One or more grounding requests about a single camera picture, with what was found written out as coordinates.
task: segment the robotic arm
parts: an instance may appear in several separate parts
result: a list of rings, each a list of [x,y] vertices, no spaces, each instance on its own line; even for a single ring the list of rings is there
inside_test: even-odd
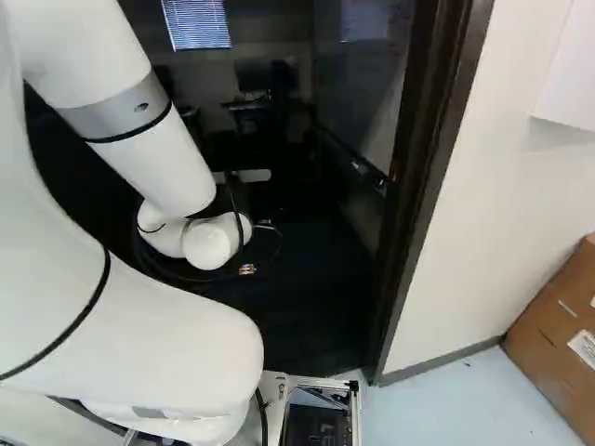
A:
[[[237,228],[230,216],[186,225],[185,216],[215,198],[215,180],[117,3],[7,4],[23,77],[145,198],[143,239],[199,269],[226,263],[238,250]],[[249,234],[250,220],[242,220]],[[166,225],[162,233],[155,223]]]
[[[0,386],[81,400],[156,435],[223,444],[262,372],[258,328],[134,271],[64,215],[27,147],[20,74],[146,199],[143,238],[204,269],[239,244],[229,215],[186,220],[214,199],[213,177],[116,0],[4,3]]]

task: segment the black stripe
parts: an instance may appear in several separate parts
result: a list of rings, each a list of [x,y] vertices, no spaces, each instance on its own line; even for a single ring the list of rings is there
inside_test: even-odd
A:
[[[9,370],[8,372],[4,372],[3,374],[0,374],[0,381],[8,379],[8,378],[14,376],[15,374],[24,372],[28,368],[34,366],[37,362],[41,361],[43,358],[45,358],[47,355],[49,355],[52,351],[54,351],[56,348],[58,348],[66,339],[68,339],[68,337],[72,333],[74,333],[74,330],[76,330],[81,325],[81,323],[83,323],[83,321],[88,316],[88,314],[91,312],[93,307],[95,307],[95,305],[98,303],[99,297],[101,296],[101,293],[103,292],[103,289],[105,288],[105,284],[108,281],[108,277],[110,276],[112,260],[110,259],[110,253],[108,252],[107,249],[105,249],[105,247],[103,248],[103,254],[105,255],[105,260],[103,263],[103,272],[101,273],[101,277],[99,278],[99,283],[98,283],[97,287],[95,288],[93,295],[91,296],[91,298],[89,299],[89,301],[87,302],[85,307],[78,314],[78,316],[73,321],[73,323],[71,323],[66,328],[66,330],[64,330],[56,339],[54,339],[49,345],[47,345],[47,347],[45,347],[39,353],[35,354],[32,358],[30,358],[23,364],[18,365],[14,369]]]
[[[115,135],[113,137],[83,138],[83,139],[86,142],[91,142],[93,144],[107,144],[110,142],[122,141],[124,139],[129,139],[129,138],[135,137],[136,135],[140,135],[141,133],[143,133],[143,132],[149,130],[150,128],[155,127],[156,125],[161,123],[165,119],[165,117],[169,114],[169,112],[171,111],[172,106],[173,106],[172,101],[171,100],[168,101],[167,105],[165,106],[165,109],[161,112],[161,114],[159,116],[157,116],[155,119],[153,119],[149,123],[142,125],[138,128],[135,128],[134,130],[130,130],[129,132],[125,132],[120,135]]]
[[[159,232],[160,230],[162,230],[164,227],[165,227],[165,223],[163,225],[161,225],[159,228],[157,228],[156,230],[144,230],[139,225],[137,225],[137,229],[140,232],[142,232],[143,234],[154,234],[155,232]]]

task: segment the light blue floor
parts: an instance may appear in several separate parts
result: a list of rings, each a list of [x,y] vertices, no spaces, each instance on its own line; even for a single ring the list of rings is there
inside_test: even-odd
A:
[[[584,446],[500,348],[364,387],[362,417],[363,446]]]

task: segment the window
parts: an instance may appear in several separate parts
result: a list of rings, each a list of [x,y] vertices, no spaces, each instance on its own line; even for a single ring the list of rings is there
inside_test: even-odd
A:
[[[223,0],[161,0],[174,51],[231,48]]]
[[[389,0],[342,0],[341,42],[389,38]]]

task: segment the door frame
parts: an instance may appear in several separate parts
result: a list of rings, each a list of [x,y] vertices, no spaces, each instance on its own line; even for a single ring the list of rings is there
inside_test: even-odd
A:
[[[378,384],[455,147],[495,0],[417,0],[364,374]]]

